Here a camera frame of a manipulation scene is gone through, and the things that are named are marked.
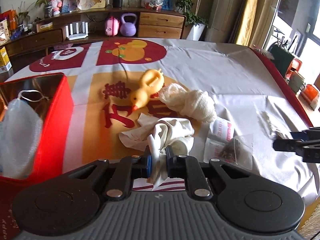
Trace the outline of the cream white cloth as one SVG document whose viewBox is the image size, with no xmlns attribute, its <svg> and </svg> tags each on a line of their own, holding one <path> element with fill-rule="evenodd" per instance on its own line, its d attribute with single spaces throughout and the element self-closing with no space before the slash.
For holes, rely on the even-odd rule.
<svg viewBox="0 0 320 240">
<path fill-rule="evenodd" d="M 140 114 L 138 128 L 119 133 L 119 140 L 127 148 L 151 153 L 151 176 L 147 179 L 156 190 L 168 178 L 167 154 L 170 146 L 174 155 L 188 155 L 194 145 L 195 133 L 186 118 L 156 118 Z"/>
</svg>

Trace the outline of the clear bag of dried tea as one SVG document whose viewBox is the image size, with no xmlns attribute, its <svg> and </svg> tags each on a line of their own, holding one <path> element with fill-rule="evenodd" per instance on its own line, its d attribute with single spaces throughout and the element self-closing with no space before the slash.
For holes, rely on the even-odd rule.
<svg viewBox="0 0 320 240">
<path fill-rule="evenodd" d="M 219 158 L 247 170 L 253 167 L 253 135 L 236 135 L 219 153 Z"/>
</svg>

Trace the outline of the white red printed packet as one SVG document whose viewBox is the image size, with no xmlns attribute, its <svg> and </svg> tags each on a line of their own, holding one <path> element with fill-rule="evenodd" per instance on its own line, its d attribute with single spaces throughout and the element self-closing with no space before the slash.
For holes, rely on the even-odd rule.
<svg viewBox="0 0 320 240">
<path fill-rule="evenodd" d="M 203 161 L 208 163 L 212 158 L 218 158 L 225 145 L 233 138 L 234 125 L 223 118 L 217 118 L 209 124 L 209 130 L 204 147 Z"/>
</svg>

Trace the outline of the white gauze towel roll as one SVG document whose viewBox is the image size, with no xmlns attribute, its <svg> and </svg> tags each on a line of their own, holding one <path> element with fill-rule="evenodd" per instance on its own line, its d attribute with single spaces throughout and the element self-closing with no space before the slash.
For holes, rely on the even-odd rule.
<svg viewBox="0 0 320 240">
<path fill-rule="evenodd" d="M 207 91 L 185 90 L 179 84 L 171 83 L 159 91 L 158 97 L 168 109 L 182 116 L 208 123 L 217 119 L 215 102 Z"/>
</svg>

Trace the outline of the yellow rubber duck toy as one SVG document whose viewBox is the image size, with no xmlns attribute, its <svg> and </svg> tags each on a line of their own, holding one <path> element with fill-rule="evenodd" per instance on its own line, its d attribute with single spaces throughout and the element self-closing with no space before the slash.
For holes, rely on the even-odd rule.
<svg viewBox="0 0 320 240">
<path fill-rule="evenodd" d="M 164 75 L 161 68 L 146 70 L 140 77 L 138 84 L 139 88 L 133 91 L 130 96 L 133 111 L 145 107 L 150 100 L 150 96 L 158 93 L 163 87 Z"/>
</svg>

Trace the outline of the white printed tablecloth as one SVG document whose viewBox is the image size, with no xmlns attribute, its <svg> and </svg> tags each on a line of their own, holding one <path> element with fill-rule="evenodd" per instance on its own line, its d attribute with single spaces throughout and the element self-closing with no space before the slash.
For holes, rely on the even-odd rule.
<svg viewBox="0 0 320 240">
<path fill-rule="evenodd" d="M 152 96 L 132 111 L 130 93 L 148 69 L 161 69 L 165 83 L 207 92 L 219 117 L 231 121 L 236 135 L 253 141 L 253 172 L 297 191 L 306 204 L 319 196 L 319 166 L 292 153 L 280 153 L 264 128 L 262 114 L 282 131 L 310 125 L 290 89 L 262 55 L 234 44 L 175 39 L 124 39 L 95 42 L 55 51 L 24 67 L 13 79 L 62 72 L 74 102 L 63 169 L 70 171 L 97 159 L 120 159 L 137 153 L 123 145 L 122 132 L 138 127 L 140 116 L 175 117 Z"/>
</svg>

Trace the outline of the red metal tin box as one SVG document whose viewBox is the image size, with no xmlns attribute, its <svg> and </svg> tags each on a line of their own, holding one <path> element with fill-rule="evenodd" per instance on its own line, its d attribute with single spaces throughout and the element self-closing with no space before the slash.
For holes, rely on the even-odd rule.
<svg viewBox="0 0 320 240">
<path fill-rule="evenodd" d="M 67 77 L 57 73 L 2 83 L 1 103 L 8 107 L 1 111 L 1 239 L 11 239 L 19 232 L 15 196 L 62 173 L 73 100 Z"/>
</svg>

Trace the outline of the white mesh laundry bag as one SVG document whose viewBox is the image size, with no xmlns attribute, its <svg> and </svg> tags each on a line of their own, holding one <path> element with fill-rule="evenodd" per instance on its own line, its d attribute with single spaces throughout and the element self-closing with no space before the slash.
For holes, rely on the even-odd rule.
<svg viewBox="0 0 320 240">
<path fill-rule="evenodd" d="M 35 89 L 22 90 L 7 105 L 1 121 L 1 175 L 27 178 L 32 171 L 40 142 L 43 119 L 34 107 L 49 98 Z"/>
</svg>

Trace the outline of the purple kettlebell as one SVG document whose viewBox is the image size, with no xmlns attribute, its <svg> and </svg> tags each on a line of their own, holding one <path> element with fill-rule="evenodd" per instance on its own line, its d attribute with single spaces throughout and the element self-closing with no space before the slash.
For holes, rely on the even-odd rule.
<svg viewBox="0 0 320 240">
<path fill-rule="evenodd" d="M 134 21 L 133 22 L 126 22 L 125 17 L 133 17 Z M 131 37 L 136 34 L 136 22 L 137 22 L 137 15 L 134 13 L 127 13 L 127 14 L 122 14 L 121 16 L 121 27 L 120 27 L 120 33 L 123 36 L 126 37 Z"/>
</svg>

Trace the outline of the pink toy case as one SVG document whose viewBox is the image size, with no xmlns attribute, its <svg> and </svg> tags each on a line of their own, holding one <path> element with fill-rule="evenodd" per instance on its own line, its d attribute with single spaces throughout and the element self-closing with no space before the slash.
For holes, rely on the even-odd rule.
<svg viewBox="0 0 320 240">
<path fill-rule="evenodd" d="M 120 28 L 120 22 L 117 18 L 110 16 L 105 22 L 105 34 L 107 36 L 116 36 Z"/>
</svg>

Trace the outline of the white wifi router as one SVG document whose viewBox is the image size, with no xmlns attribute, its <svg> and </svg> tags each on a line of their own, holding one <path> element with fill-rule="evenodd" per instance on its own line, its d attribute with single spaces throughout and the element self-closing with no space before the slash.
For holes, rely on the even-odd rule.
<svg viewBox="0 0 320 240">
<path fill-rule="evenodd" d="M 88 22 L 73 22 L 65 25 L 66 39 L 69 41 L 80 40 L 88 37 Z"/>
</svg>

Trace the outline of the wooden tv cabinet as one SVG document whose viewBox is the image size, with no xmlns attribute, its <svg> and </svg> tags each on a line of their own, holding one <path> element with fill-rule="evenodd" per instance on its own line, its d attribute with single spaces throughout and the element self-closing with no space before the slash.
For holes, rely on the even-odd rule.
<svg viewBox="0 0 320 240">
<path fill-rule="evenodd" d="M 176 38 L 181 39 L 186 17 L 179 12 L 168 10 L 152 10 L 145 8 L 99 8 L 68 12 L 36 22 L 37 32 L 22 35 L 3 46 L 9 57 L 32 53 L 38 50 L 69 43 L 89 43 L 108 40 L 105 34 L 105 22 L 113 16 L 121 19 L 123 14 L 134 14 L 138 38 Z M 88 22 L 88 36 L 79 40 L 67 39 L 66 26 L 75 22 Z"/>
</svg>

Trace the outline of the yellow carton box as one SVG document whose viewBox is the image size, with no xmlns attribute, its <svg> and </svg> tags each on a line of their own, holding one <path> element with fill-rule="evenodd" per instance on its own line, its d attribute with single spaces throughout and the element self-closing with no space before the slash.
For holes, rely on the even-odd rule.
<svg viewBox="0 0 320 240">
<path fill-rule="evenodd" d="M 5 47 L 0 49 L 0 73 L 8 72 L 12 68 L 11 62 L 9 60 L 7 51 Z"/>
</svg>

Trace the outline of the potted green tree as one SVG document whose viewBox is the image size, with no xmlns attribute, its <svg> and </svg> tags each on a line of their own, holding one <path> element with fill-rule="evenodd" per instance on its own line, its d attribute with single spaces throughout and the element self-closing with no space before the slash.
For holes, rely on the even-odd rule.
<svg viewBox="0 0 320 240">
<path fill-rule="evenodd" d="M 188 40 L 199 41 L 201 35 L 208 25 L 208 20 L 199 15 L 201 0 L 176 0 L 176 8 L 186 17 L 185 25 L 190 27 Z"/>
</svg>

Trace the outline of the small potted plant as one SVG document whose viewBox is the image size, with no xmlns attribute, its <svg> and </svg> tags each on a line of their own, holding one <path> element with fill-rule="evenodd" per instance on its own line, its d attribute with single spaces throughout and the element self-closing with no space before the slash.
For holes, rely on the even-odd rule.
<svg viewBox="0 0 320 240">
<path fill-rule="evenodd" d="M 36 0 L 35 6 L 44 6 L 44 18 L 50 18 L 53 14 L 53 0 Z"/>
</svg>

